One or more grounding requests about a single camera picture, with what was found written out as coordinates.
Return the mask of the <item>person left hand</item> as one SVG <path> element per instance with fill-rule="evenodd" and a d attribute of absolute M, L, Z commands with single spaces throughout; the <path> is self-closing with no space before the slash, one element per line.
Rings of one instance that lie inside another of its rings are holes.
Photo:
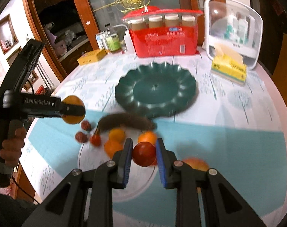
<path fill-rule="evenodd" d="M 14 138 L 4 140 L 2 149 L 0 149 L 0 157 L 5 160 L 5 164 L 10 167 L 18 165 L 19 158 L 22 154 L 22 148 L 25 146 L 24 139 L 27 131 L 24 127 L 15 130 Z"/>

